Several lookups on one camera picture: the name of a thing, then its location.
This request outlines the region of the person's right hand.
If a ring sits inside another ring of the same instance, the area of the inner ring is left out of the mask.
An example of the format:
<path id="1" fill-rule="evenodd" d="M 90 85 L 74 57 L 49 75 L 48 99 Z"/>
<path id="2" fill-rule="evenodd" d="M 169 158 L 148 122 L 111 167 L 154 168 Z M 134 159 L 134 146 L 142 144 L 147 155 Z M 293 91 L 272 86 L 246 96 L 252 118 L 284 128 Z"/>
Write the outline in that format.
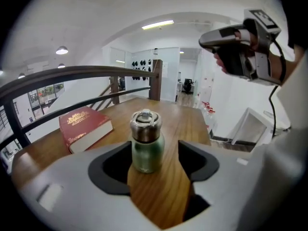
<path id="1" fill-rule="evenodd" d="M 240 45 L 224 45 L 216 49 L 227 72 L 234 76 L 247 77 L 244 49 Z"/>

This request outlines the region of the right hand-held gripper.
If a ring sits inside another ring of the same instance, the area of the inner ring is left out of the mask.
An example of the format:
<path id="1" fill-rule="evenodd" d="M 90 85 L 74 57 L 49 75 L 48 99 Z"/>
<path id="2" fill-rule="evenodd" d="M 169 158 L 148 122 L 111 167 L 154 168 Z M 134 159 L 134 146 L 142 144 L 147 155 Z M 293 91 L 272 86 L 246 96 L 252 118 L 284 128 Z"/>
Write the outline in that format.
<path id="1" fill-rule="evenodd" d="M 276 43 L 281 31 L 262 9 L 245 9 L 243 25 L 206 32 L 199 38 L 199 45 L 208 51 L 217 51 L 226 45 L 247 45 L 243 72 L 248 74 L 248 80 L 264 85 L 280 85 L 281 81 L 272 77 L 269 53 L 271 44 Z"/>

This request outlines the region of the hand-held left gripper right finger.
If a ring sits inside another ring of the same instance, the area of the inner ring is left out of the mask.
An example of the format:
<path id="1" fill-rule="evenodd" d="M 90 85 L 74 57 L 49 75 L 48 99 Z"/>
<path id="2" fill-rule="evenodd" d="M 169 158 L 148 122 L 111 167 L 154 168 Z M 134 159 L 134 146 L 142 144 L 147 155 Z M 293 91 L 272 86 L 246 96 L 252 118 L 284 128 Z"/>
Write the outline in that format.
<path id="1" fill-rule="evenodd" d="M 179 161 L 192 184 L 188 220 L 173 231 L 237 231 L 263 166 L 264 147 L 243 153 L 179 141 Z"/>

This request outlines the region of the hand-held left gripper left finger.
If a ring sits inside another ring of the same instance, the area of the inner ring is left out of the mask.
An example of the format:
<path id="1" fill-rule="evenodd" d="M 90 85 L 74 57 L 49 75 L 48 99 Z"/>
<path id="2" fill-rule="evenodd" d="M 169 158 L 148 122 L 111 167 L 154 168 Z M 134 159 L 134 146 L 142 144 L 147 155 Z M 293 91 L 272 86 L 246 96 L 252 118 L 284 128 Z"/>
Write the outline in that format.
<path id="1" fill-rule="evenodd" d="M 56 160 L 19 189 L 35 216 L 56 231 L 153 231 L 127 184 L 131 142 Z"/>

